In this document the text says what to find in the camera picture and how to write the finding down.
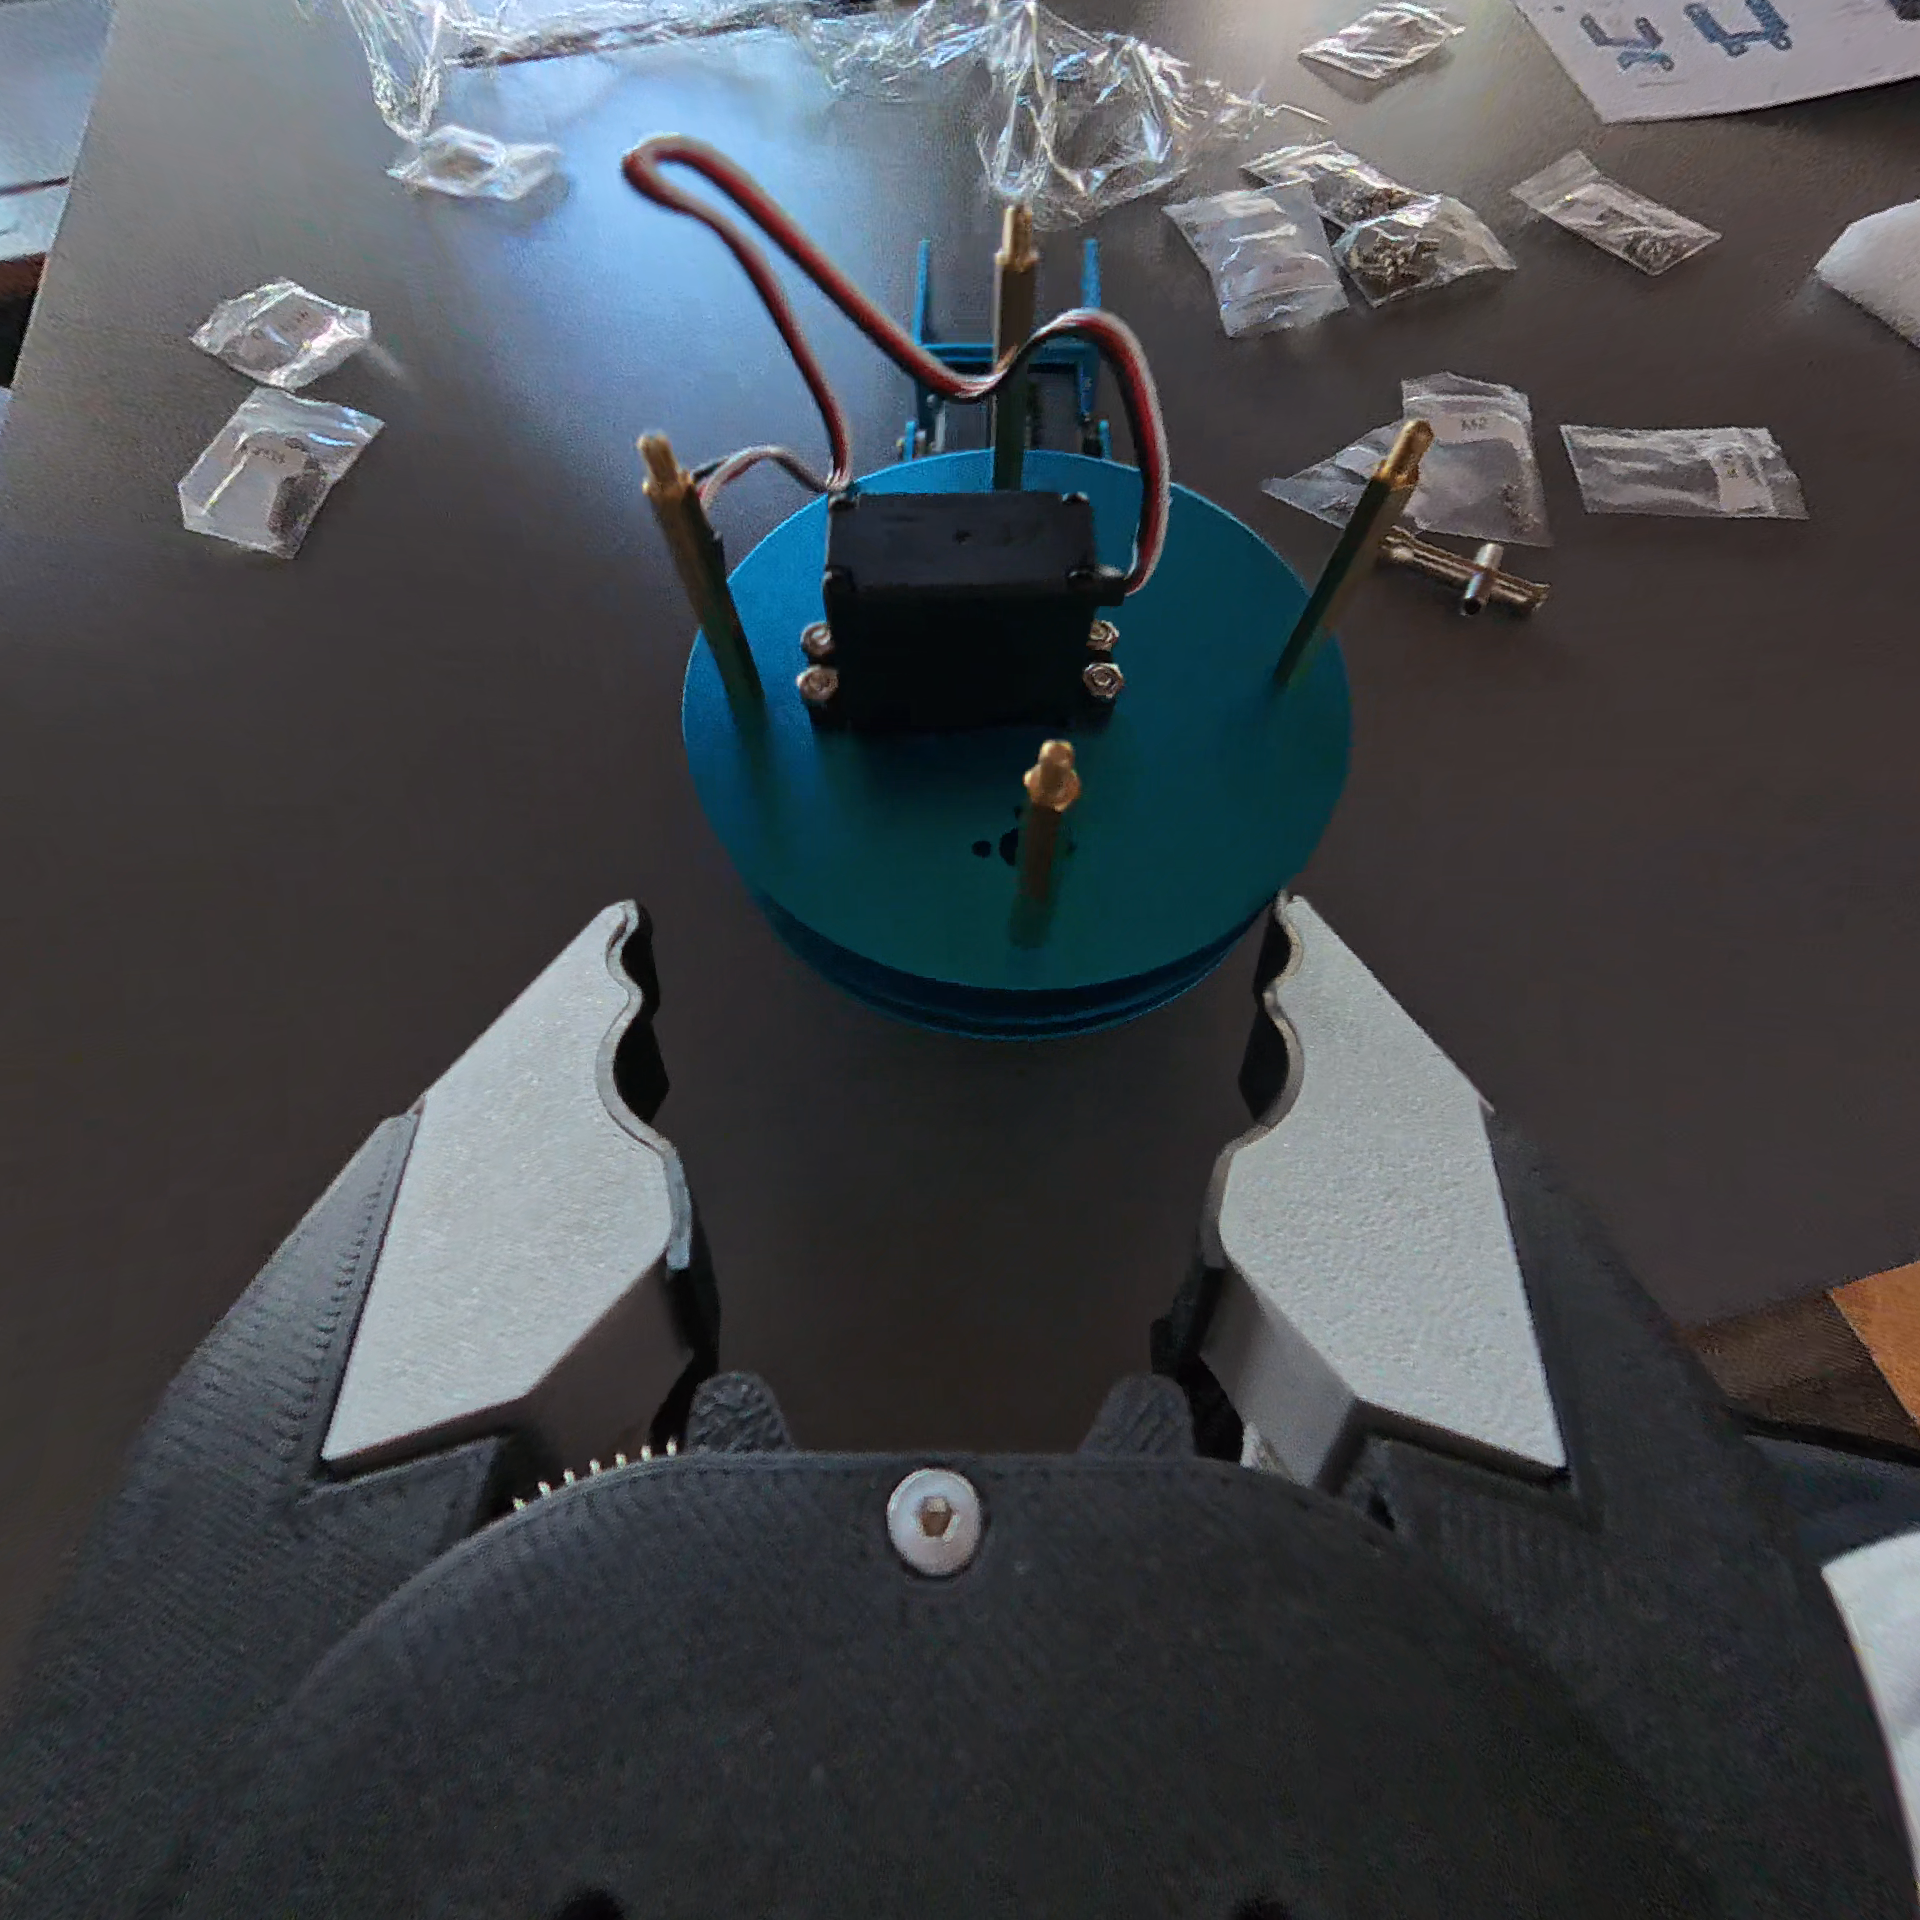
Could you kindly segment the white foam piece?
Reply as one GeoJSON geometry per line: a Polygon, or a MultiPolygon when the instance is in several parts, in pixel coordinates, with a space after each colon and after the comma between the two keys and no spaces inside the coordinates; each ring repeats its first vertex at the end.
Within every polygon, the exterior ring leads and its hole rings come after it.
{"type": "Polygon", "coordinates": [[[1913,347],[1920,341],[1918,221],[1918,201],[1871,213],[1844,227],[1816,265],[1819,281],[1913,347]]]}

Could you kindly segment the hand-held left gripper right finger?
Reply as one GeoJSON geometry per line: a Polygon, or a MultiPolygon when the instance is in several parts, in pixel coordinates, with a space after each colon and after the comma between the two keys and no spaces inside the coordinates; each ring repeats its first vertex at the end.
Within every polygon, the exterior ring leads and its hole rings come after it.
{"type": "Polygon", "coordinates": [[[1491,1109],[1300,894],[1265,916],[1239,1084],[1152,1348],[1201,1453],[1305,1486],[1374,1437],[1566,1473],[1491,1109]]]}

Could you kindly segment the small clear plastic bag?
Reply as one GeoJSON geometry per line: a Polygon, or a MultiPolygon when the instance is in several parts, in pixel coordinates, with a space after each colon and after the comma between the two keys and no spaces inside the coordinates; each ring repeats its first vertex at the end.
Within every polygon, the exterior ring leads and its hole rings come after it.
{"type": "Polygon", "coordinates": [[[192,346],[278,390],[303,390],[373,341],[373,315],[293,279],[269,279],[215,306],[192,346]]]}
{"type": "Polygon", "coordinates": [[[1319,217],[1334,229],[1353,229],[1426,197],[1424,189],[1388,176],[1332,140],[1287,142],[1244,161],[1241,172],[1263,185],[1307,191],[1319,217]]]}
{"type": "Polygon", "coordinates": [[[254,387],[180,479],[180,520],[197,536],[291,560],[382,430],[366,411],[254,387]]]}
{"type": "Polygon", "coordinates": [[[1721,242],[1721,232],[1604,173],[1582,151],[1511,185],[1531,215],[1660,276],[1721,242]]]}
{"type": "Polygon", "coordinates": [[[1424,535],[1551,547],[1529,396],[1500,381],[1433,371],[1402,381],[1405,419],[1431,445],[1405,518],[1424,535]]]}
{"type": "Polygon", "coordinates": [[[1767,426],[1562,425],[1561,439],[1591,514],[1808,520],[1767,426]]]}
{"type": "Polygon", "coordinates": [[[1441,6],[1384,2],[1305,42],[1299,59],[1363,86],[1384,86],[1451,49],[1466,31],[1467,24],[1441,6]]]}
{"type": "Polygon", "coordinates": [[[1353,223],[1332,242],[1332,259],[1373,310],[1463,279],[1518,271],[1493,227],[1452,196],[1419,196],[1353,223]]]}
{"type": "Polygon", "coordinates": [[[1402,419],[1373,426],[1357,440],[1289,476],[1270,476],[1263,494],[1332,526],[1344,526],[1357,511],[1382,462],[1402,434],[1402,419]]]}
{"type": "Polygon", "coordinates": [[[517,205],[560,176],[564,151],[554,142],[516,142],[494,134],[445,124],[423,134],[387,170],[414,194],[464,202],[517,205]]]}
{"type": "Polygon", "coordinates": [[[1229,338],[1305,328],[1350,307],[1313,191],[1300,178],[1164,205],[1210,273],[1229,338]]]}

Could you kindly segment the person's white shirt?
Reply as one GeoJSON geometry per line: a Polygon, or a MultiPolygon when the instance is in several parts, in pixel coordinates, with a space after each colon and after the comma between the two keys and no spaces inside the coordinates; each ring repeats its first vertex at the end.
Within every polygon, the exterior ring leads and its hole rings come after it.
{"type": "Polygon", "coordinates": [[[1852,1547],[1825,1566],[1890,1747],[1918,1740],[1918,1528],[1852,1547]]]}

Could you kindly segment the dark desk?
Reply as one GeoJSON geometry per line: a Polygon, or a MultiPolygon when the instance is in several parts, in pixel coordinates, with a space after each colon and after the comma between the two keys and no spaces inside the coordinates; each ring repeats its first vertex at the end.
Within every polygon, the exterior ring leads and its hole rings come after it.
{"type": "MultiPolygon", "coordinates": [[[[1402,377],[1531,397],[1554,587],[1388,572],[1344,632],[1356,759],[1309,902],[1588,1198],[1683,1323],[1916,1260],[1916,351],[1816,279],[1916,197],[1916,86],[1599,126],[1513,4],[1344,93],[1363,4],[1060,4],[1307,108],[1500,227],[1513,273],[1229,341],[1159,205],[1101,227],[1176,474],[1303,572],[1266,476],[1402,377]],[[1660,276],[1513,201],[1582,151],[1721,232],[1660,276]],[[1767,426],[1808,520],[1591,514],[1562,425],[1767,426]]],[[[6,430],[6,1658],[157,1393],[281,1235],[606,903],[657,916],[725,1359],[804,1443],[1074,1443],[1183,1275],[1251,942],[1128,1028],[974,1046],[761,920],[687,783],[687,607],[637,437],[819,457],[725,250],[618,176],[652,132],[764,178],[890,310],[996,210],[954,93],[839,98],[780,35],[476,74],[552,197],[417,196],[336,6],[120,4],[6,430]],[[293,279],[373,315],[300,393],[384,430],[297,557],[180,479],[259,381],[192,333],[293,279]]]]}

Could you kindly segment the white printed paper sheet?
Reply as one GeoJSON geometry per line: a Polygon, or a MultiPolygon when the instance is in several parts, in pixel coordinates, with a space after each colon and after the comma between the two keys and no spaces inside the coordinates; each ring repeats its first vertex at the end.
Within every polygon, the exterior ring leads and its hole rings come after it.
{"type": "Polygon", "coordinates": [[[1918,77],[1916,2],[1520,2],[1604,124],[1802,104],[1918,77]]]}

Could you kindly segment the blue hobby robot arm base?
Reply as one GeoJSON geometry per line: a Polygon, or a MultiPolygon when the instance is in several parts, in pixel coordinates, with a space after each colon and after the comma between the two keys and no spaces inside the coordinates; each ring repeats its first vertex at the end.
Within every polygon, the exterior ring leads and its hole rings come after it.
{"type": "Polygon", "coordinates": [[[1399,430],[1307,587],[1173,482],[1140,338],[1040,322],[1023,207],[990,347],[934,347],[737,161],[683,134],[625,183],[754,284],[828,468],[745,445],[644,494],[695,607],[695,795],[775,935],[897,1020],[1054,1040],[1181,996],[1307,866],[1353,716],[1334,629],[1412,494],[1399,430]]]}

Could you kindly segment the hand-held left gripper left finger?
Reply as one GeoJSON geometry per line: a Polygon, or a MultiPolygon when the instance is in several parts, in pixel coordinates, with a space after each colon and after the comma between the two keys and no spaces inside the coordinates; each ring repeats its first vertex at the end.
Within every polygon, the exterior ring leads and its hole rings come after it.
{"type": "Polygon", "coordinates": [[[715,1363],[718,1291],[657,1124],[658,999],[655,923],[616,902],[421,1098],[333,1472],[485,1435],[541,1472],[673,1446],[715,1363]]]}

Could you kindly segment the metal cross wrench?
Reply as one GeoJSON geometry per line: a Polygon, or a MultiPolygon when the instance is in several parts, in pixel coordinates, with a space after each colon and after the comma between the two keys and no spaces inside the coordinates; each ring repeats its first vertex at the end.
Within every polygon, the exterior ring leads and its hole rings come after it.
{"type": "Polygon", "coordinates": [[[1473,554],[1463,554],[1395,529],[1384,536],[1380,560],[1451,589],[1452,603],[1463,615],[1479,615],[1491,607],[1529,615],[1551,599],[1549,584],[1507,570],[1505,543],[1500,541],[1483,541],[1473,554]]]}

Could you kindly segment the crumpled clear plastic wrap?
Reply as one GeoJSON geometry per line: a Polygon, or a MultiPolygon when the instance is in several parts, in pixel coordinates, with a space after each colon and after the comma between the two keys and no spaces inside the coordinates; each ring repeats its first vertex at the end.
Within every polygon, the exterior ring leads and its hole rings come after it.
{"type": "Polygon", "coordinates": [[[421,142],[459,72],[775,33],[849,101],[954,93],[993,201],[1040,227],[1091,221],[1163,194],[1204,157],[1309,110],[1201,74],[1140,35],[1027,2],[347,2],[380,116],[421,142]]]}

